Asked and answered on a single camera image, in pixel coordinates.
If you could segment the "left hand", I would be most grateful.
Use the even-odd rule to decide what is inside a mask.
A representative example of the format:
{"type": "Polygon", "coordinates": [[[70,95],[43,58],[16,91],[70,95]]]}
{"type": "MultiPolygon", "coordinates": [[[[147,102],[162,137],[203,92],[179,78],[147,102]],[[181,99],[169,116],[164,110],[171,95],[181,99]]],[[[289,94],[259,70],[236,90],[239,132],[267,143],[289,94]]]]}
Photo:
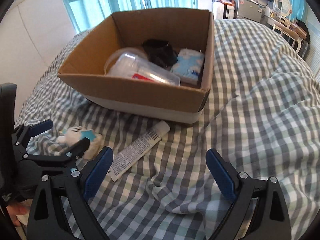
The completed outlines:
{"type": "Polygon", "coordinates": [[[19,202],[11,202],[7,206],[7,211],[14,226],[27,226],[30,207],[19,202]]]}

